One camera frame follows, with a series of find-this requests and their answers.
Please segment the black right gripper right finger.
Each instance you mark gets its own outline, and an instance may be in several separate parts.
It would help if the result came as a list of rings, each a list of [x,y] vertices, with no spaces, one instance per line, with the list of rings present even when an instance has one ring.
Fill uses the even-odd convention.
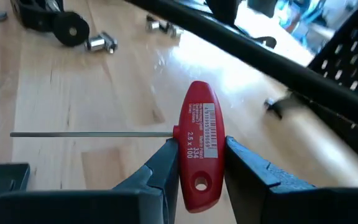
[[[238,223],[358,223],[358,187],[316,187],[226,137],[225,182]]]

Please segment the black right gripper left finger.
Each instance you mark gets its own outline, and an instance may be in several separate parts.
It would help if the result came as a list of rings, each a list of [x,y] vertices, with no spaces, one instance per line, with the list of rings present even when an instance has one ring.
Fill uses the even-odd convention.
[[[0,196],[0,223],[174,223],[178,144],[165,144],[111,190],[18,191]]]

